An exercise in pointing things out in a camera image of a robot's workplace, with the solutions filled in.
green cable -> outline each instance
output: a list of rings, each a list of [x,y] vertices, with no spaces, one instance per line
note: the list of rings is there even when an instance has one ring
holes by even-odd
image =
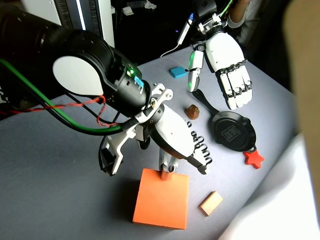
[[[17,69],[15,69],[9,62],[6,60],[0,59],[0,63],[2,63],[7,69],[9,69],[14,75],[16,75],[25,85],[27,85],[31,90],[33,90],[46,104],[49,106],[54,106],[54,103],[50,101],[39,89],[36,88],[31,82],[29,82]],[[69,117],[67,114],[65,114],[63,111],[61,111],[58,108],[53,108],[53,110],[59,114],[63,119],[68,121],[71,125],[74,127],[89,131],[92,133],[111,133],[113,131],[120,130],[120,126],[113,126],[109,128],[89,128],[86,126],[82,126],[76,121],[74,121],[71,117]]]
[[[218,15],[219,17],[221,17],[223,14],[225,14],[225,12],[227,11],[227,9],[230,7],[231,3],[233,0],[230,0],[229,3],[227,4],[227,6],[225,6],[225,8],[223,9],[223,11]]]

robotic hand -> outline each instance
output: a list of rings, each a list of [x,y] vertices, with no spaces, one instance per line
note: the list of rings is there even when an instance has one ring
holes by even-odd
[[[88,128],[79,125],[65,113],[52,109],[49,112],[68,127],[82,133],[105,136],[99,148],[100,169],[111,176],[119,170],[123,155],[121,147],[128,139],[136,138],[141,149],[146,149],[150,137],[159,147],[177,159],[186,159],[202,174],[212,161],[197,159],[191,131],[187,123],[164,104],[173,98],[173,91],[161,83],[151,90],[142,80],[140,71],[123,55],[100,37],[88,31],[66,30],[52,22],[0,3],[0,63],[21,80],[21,84],[41,104],[50,105],[45,95],[37,89],[43,76],[34,71],[29,82],[18,69],[32,65],[38,60],[48,69],[42,90],[52,92],[59,85],[66,92],[95,98],[103,96],[107,104],[129,118],[119,126],[111,128]],[[14,92],[16,84],[0,79],[6,90]],[[163,171],[175,172],[174,168],[159,167]]]
[[[205,36],[206,41],[197,45],[191,53],[188,90],[193,92],[198,88],[205,57],[211,72],[218,79],[227,106],[235,110],[252,99],[252,82],[245,67],[246,60],[238,43],[224,32],[227,22],[220,18],[223,13],[217,14],[215,1],[205,0],[206,4],[203,2],[204,0],[196,1],[195,21],[198,31]]]

blue block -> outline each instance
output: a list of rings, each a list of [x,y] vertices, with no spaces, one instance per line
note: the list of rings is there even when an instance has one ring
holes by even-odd
[[[175,79],[178,79],[178,78],[182,78],[182,77],[186,76],[187,72],[186,72],[186,69],[184,67],[178,66],[178,67],[172,68],[170,70],[170,74]]]

orange block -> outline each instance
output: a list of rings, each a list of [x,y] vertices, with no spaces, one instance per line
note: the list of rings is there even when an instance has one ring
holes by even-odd
[[[222,202],[223,198],[217,191],[213,191],[199,206],[209,216]]]
[[[162,180],[159,171],[143,169],[134,223],[171,229],[187,228],[189,176],[171,174],[171,178]]]

gray table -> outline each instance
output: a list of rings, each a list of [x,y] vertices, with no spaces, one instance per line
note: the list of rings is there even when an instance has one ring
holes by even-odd
[[[210,114],[187,91],[187,77],[173,79],[169,69],[188,66],[190,48],[140,66],[151,84],[163,83],[174,92],[167,104],[187,120],[184,109],[196,104],[200,117],[192,129],[204,136],[214,163],[209,175],[181,162],[179,173],[190,178],[187,230],[133,224],[132,217],[143,168],[157,169],[155,143],[139,150],[134,140],[123,147],[124,163],[109,177],[98,166],[101,137],[65,127],[47,112],[24,113],[0,122],[0,239],[197,239],[213,240],[228,226],[264,179],[295,134],[293,95],[248,63],[252,101],[236,112],[251,119],[257,148],[265,157],[261,169],[245,165],[241,152],[218,145],[208,130]],[[219,110],[228,110],[216,77],[204,66],[199,88]],[[55,103],[71,102],[66,96]],[[90,106],[94,110],[99,106]],[[96,126],[84,109],[65,111],[78,122]],[[115,111],[109,107],[106,118]],[[210,217],[198,205],[212,191],[224,201]]]

